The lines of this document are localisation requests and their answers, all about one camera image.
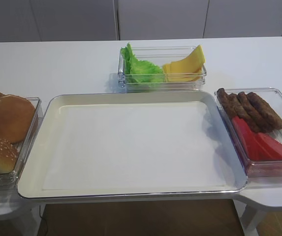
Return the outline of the bun bottom half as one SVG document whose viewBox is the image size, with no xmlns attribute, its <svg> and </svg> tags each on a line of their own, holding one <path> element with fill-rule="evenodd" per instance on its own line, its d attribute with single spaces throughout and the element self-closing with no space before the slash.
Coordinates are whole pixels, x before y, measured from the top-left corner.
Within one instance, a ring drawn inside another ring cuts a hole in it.
<svg viewBox="0 0 282 236">
<path fill-rule="evenodd" d="M 0 97 L 0 138 L 12 144 L 23 141 L 34 114 L 29 100 L 15 95 Z"/>
</svg>

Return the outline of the green lettuce leaf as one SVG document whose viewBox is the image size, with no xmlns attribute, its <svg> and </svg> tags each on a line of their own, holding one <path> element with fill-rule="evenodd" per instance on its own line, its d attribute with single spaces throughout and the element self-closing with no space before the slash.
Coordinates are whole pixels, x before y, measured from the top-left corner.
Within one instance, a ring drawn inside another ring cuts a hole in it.
<svg viewBox="0 0 282 236">
<path fill-rule="evenodd" d="M 133 53 L 130 43 L 121 48 L 124 58 L 125 81 L 128 83 L 163 83 L 163 70 L 148 60 L 139 60 Z"/>
</svg>

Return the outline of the clear lettuce and cheese bin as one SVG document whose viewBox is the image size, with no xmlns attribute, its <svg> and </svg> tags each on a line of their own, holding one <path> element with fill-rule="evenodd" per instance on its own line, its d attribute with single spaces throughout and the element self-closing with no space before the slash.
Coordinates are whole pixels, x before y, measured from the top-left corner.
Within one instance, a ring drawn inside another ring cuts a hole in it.
<svg viewBox="0 0 282 236">
<path fill-rule="evenodd" d="M 171 63 L 186 58 L 193 50 L 194 46 L 180 47 L 132 47 L 133 53 L 139 60 L 148 60 L 161 69 L 164 64 Z M 119 54 L 118 81 L 120 87 L 125 92 L 150 92 L 150 91 L 167 91 L 167 90 L 201 90 L 205 84 L 207 70 L 205 65 L 202 67 L 203 75 L 196 80 L 190 82 L 166 82 L 163 83 L 128 83 L 125 81 L 124 58 Z"/>
</svg>

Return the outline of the yellow cheese slices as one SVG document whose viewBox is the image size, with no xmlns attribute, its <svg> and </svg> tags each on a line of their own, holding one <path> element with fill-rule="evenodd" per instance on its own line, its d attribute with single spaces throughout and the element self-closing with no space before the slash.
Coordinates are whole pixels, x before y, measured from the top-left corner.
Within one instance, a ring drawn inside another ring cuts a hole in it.
<svg viewBox="0 0 282 236">
<path fill-rule="evenodd" d="M 166 82 L 190 82 L 203 75 L 205 57 L 201 45 L 198 45 L 186 58 L 163 65 Z"/>
</svg>

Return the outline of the clear bun bin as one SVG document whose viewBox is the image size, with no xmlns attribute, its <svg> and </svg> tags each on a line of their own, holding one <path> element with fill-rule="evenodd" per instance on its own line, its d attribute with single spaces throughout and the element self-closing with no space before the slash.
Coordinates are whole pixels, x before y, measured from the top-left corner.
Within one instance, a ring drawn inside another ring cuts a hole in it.
<svg viewBox="0 0 282 236">
<path fill-rule="evenodd" d="M 42 118 L 38 97 L 0 97 L 0 190 L 15 186 Z"/>
</svg>

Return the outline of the silver metal tray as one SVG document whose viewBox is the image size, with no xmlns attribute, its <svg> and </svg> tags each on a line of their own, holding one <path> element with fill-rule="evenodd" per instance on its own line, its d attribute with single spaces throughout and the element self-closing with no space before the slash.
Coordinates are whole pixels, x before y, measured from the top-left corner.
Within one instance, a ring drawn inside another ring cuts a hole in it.
<svg viewBox="0 0 282 236">
<path fill-rule="evenodd" d="M 248 183 L 205 91 L 53 98 L 17 184 L 27 199 L 235 193 Z"/>
</svg>

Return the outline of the white paper liner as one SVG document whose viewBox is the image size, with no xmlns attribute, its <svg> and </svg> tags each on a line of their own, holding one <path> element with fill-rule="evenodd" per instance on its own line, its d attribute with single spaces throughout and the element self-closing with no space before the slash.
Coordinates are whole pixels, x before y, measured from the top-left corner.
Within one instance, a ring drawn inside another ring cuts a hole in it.
<svg viewBox="0 0 282 236">
<path fill-rule="evenodd" d="M 44 189 L 223 186 L 204 103 L 63 106 Z"/>
</svg>

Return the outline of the brown meat patty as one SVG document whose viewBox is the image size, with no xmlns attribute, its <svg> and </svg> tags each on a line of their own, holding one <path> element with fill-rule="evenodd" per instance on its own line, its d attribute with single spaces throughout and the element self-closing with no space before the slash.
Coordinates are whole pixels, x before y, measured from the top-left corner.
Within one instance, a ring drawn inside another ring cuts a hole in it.
<svg viewBox="0 0 282 236">
<path fill-rule="evenodd" d="M 255 123 L 255 121 L 252 119 L 252 117 L 246 112 L 242 104 L 239 102 L 237 98 L 237 94 L 231 93 L 228 95 L 229 101 L 232 103 L 232 106 L 234 107 L 235 112 L 237 113 L 239 118 L 242 118 L 250 127 L 250 129 L 258 133 L 261 131 L 261 128 Z"/>
<path fill-rule="evenodd" d="M 233 119 L 238 116 L 224 88 L 219 88 L 217 90 L 217 97 L 229 119 Z"/>
<path fill-rule="evenodd" d="M 282 129 L 282 119 L 269 103 L 254 92 L 248 93 L 247 99 L 274 130 Z"/>
<path fill-rule="evenodd" d="M 261 116 L 261 114 L 254 108 L 254 106 L 249 102 L 246 94 L 240 92 L 237 94 L 237 98 L 245 111 L 252 118 L 254 123 L 260 128 L 260 132 L 269 133 L 273 131 L 272 126 Z"/>
</svg>

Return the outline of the red tomato slice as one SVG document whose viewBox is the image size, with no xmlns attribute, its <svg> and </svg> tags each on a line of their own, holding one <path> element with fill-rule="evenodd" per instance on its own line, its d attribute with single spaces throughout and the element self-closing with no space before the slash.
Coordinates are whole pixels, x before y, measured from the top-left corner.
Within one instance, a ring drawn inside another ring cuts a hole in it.
<svg viewBox="0 0 282 236">
<path fill-rule="evenodd" d="M 246 147 L 246 149 L 245 149 L 245 152 L 246 152 L 246 154 L 247 154 L 247 156 L 248 156 L 248 159 L 250 159 L 250 156 L 251 156 L 251 154 L 252 154 L 252 151 L 253 151 L 253 149 L 252 149 L 252 144 L 253 144 L 253 142 L 252 142 L 252 135 L 253 135 L 253 132 L 251 131 L 251 129 L 249 128 L 249 126 L 248 126 L 248 124 L 244 121 L 244 123 L 245 123 L 245 127 L 246 127 L 246 129 L 247 129 L 247 132 L 248 132 L 248 137 L 247 137 L 247 147 Z"/>
<path fill-rule="evenodd" d="M 265 133 L 256 134 L 259 143 L 272 155 L 273 160 L 282 160 L 282 144 Z"/>
<path fill-rule="evenodd" d="M 245 127 L 244 120 L 240 119 L 238 116 L 235 116 L 232 119 L 232 124 L 235 128 L 235 131 L 236 131 L 244 149 L 246 149 L 248 132 L 247 132 L 247 129 Z"/>
<path fill-rule="evenodd" d="M 252 135 L 252 154 L 250 159 L 252 161 L 272 161 L 272 155 L 259 143 L 257 136 Z"/>
</svg>

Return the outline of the clear patty and tomato bin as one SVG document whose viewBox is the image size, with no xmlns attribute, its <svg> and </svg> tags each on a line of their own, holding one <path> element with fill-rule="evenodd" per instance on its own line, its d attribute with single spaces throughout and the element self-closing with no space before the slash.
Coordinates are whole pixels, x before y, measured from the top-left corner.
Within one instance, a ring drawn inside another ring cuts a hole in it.
<svg viewBox="0 0 282 236">
<path fill-rule="evenodd" d="M 282 177 L 282 93 L 219 88 L 218 109 L 249 177 Z"/>
</svg>

